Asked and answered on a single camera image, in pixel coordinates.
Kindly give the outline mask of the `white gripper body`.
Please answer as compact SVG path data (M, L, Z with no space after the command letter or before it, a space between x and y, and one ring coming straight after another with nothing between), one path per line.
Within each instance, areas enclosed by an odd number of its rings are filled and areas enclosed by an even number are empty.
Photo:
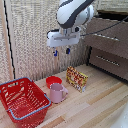
M47 45L58 47L77 44L80 39L80 30L80 27L51 30L47 33Z

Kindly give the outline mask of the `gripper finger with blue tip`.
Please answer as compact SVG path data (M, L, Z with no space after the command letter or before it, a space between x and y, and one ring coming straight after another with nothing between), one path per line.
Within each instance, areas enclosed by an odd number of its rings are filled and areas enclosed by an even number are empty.
M69 55L71 53L71 47L66 48L66 54Z
M59 52L56 48L54 48L54 52L53 52L54 56L57 57L59 55Z

